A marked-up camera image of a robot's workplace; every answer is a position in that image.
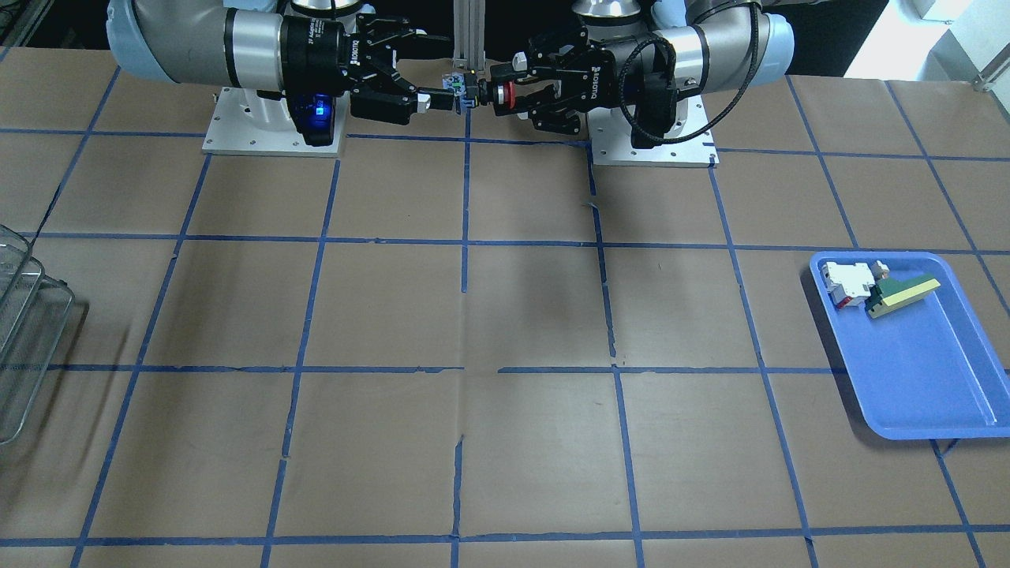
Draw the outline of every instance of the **blue tray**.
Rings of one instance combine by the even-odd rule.
[[[872,319],[837,309],[820,269],[881,261],[905,280],[929,273],[940,288]],[[1010,379],[950,266],[928,253],[825,252],[810,260],[819,297],[863,415],[889,440],[1010,437]]]

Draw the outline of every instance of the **wire basket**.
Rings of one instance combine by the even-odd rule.
[[[24,428],[73,304],[28,242],[0,225],[0,446]]]

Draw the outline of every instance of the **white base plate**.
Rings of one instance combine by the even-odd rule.
[[[678,105],[678,118],[687,120],[665,137],[689,134],[708,123],[701,97],[691,97]],[[710,131],[677,145],[651,150],[631,148],[631,125],[620,109],[594,108],[589,111],[589,135],[593,143],[593,163],[598,166],[651,166],[666,168],[708,168],[719,164],[719,154]]]
[[[293,156],[315,158],[337,158],[343,144],[349,103],[346,96],[336,99],[333,113],[336,124],[333,127],[333,144],[312,147],[295,129],[287,118],[287,125],[271,124],[264,128],[251,112],[245,112],[245,93],[241,89],[225,87],[217,99],[214,118],[207,128],[203,140],[204,154],[221,156]]]

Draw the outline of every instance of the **black background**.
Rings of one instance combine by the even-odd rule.
[[[69,29],[90,49],[108,49],[107,0],[58,0],[32,46],[59,46]],[[407,16],[417,27],[452,34],[452,0],[370,0],[379,13]],[[648,0],[642,2],[647,8]],[[792,75],[844,75],[887,0],[836,0],[816,5],[769,8],[786,16],[796,31]],[[508,61],[526,40],[572,17],[572,0],[487,0],[486,49],[489,58]]]

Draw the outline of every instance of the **green and yellow toy block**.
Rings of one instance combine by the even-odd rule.
[[[870,313],[870,317],[876,319],[885,313],[891,313],[912,302],[921,300],[939,287],[939,281],[928,274],[909,280],[896,280],[894,278],[879,280],[870,291],[867,312]]]

